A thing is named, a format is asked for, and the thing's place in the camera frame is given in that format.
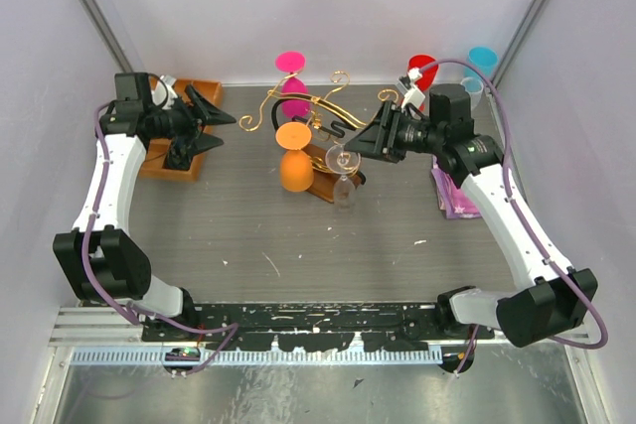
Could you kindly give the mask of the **clear wine glass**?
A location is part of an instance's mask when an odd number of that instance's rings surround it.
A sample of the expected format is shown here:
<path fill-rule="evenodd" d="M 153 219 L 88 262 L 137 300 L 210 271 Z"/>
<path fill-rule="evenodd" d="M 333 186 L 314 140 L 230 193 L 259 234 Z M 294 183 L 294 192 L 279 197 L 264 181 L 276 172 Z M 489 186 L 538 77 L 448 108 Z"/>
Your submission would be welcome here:
<path fill-rule="evenodd" d="M 352 180 L 360 168 L 361 156 L 341 144 L 332 146 L 325 155 L 325 164 L 337 176 L 333 186 L 334 205 L 344 211 L 355 204 L 356 186 Z"/>
<path fill-rule="evenodd" d="M 484 93 L 484 83 L 479 77 L 475 76 L 465 76 L 460 84 L 464 87 L 465 91 L 468 93 L 470 97 L 470 107 L 471 110 L 474 111 L 476 107 L 479 105 L 483 93 Z"/>

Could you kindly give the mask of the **red wine glass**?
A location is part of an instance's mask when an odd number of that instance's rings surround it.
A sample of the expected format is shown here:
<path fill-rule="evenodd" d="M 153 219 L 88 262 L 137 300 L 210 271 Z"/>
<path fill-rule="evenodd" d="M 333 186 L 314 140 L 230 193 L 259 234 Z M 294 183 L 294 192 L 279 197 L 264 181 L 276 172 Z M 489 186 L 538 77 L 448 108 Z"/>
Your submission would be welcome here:
<path fill-rule="evenodd" d="M 408 71 L 411 69 L 421 69 L 422 67 L 425 67 L 429 64 L 432 64 L 435 62 L 435 58 L 429 55 L 424 55 L 424 54 L 419 54 L 419 55 L 415 55 L 413 57 L 411 57 L 408 61 Z M 424 92 L 426 93 L 429 88 L 431 87 L 433 81 L 435 80 L 435 77 L 437 75 L 437 71 L 438 71 L 438 66 L 434 66 L 431 67 L 429 69 L 427 69 L 423 74 L 422 74 L 422 78 L 417 82 L 417 86 Z M 424 103 L 423 105 L 417 109 L 419 112 L 422 112 L 424 110 Z"/>

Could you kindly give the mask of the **orange wine glass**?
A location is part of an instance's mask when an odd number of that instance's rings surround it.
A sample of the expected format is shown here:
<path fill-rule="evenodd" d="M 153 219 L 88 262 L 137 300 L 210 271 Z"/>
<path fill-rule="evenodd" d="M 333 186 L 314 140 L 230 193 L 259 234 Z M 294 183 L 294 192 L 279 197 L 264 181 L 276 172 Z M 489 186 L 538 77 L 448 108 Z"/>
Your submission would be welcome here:
<path fill-rule="evenodd" d="M 277 144 L 285 150 L 280 165 L 281 186 L 293 193 L 308 190 L 314 180 L 311 159 L 304 151 L 312 139 L 309 127 L 300 122 L 288 122 L 275 134 Z"/>

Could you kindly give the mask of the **pink wine glass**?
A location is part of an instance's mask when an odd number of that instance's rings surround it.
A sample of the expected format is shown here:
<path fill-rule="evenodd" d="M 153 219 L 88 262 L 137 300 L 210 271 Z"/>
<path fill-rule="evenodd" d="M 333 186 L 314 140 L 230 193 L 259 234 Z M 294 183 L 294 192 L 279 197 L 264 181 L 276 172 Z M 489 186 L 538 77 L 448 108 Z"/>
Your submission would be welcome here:
<path fill-rule="evenodd" d="M 280 87 L 283 94 L 307 94 L 308 88 L 298 77 L 305 67 L 305 57 L 296 51 L 280 54 L 275 60 L 275 66 L 286 74 L 286 79 Z M 288 99 L 281 104 L 282 113 L 289 119 L 294 116 L 304 116 L 310 110 L 310 105 L 304 99 Z"/>

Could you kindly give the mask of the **blue wine glass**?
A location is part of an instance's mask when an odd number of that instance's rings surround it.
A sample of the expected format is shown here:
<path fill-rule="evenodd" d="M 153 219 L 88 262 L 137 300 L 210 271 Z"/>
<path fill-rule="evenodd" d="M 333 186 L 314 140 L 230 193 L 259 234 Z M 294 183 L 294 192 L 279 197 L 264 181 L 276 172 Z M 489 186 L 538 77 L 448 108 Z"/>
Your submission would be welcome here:
<path fill-rule="evenodd" d="M 499 56 L 488 47 L 477 46 L 468 52 L 467 62 L 491 79 L 498 66 Z"/>

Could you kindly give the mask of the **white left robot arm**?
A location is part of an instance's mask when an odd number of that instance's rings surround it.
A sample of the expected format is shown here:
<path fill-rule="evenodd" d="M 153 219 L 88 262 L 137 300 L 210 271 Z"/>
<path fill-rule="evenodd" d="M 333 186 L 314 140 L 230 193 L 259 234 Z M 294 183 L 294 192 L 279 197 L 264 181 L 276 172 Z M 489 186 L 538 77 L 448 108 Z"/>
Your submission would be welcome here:
<path fill-rule="evenodd" d="M 53 241 L 73 292 L 107 305 L 131 324 L 140 315 L 163 321 L 177 341 L 192 338 L 200 319 L 190 293 L 157 278 L 147 254 L 129 234 L 139 171 L 154 140 L 170 143 L 167 164 L 182 171 L 200 154 L 223 145 L 208 126 L 235 123 L 189 84 L 182 93 L 164 76 L 142 71 L 114 77 L 115 98 L 93 114 L 96 159 L 72 229 Z"/>

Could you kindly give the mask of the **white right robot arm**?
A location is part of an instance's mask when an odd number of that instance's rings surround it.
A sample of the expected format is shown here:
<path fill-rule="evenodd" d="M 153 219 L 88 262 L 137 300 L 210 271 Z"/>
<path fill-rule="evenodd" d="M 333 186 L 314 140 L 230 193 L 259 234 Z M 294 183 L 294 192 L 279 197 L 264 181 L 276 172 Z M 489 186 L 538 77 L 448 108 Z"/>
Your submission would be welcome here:
<path fill-rule="evenodd" d="M 456 339 L 471 325 L 501 331 L 518 348 L 543 339 L 565 344 L 562 333 L 579 327 L 586 315 L 600 337 L 581 348 L 604 347 L 608 331 L 592 299 L 598 283 L 589 269 L 577 270 L 559 252 L 518 193 L 507 151 L 474 131 L 471 101 L 460 84 L 434 86 L 429 111 L 415 106 L 412 88 L 402 103 L 386 99 L 360 133 L 326 154 L 335 173 L 351 173 L 361 159 L 398 163 L 407 153 L 434 157 L 438 169 L 477 207 L 511 269 L 516 293 L 465 286 L 439 295 L 435 324 Z"/>

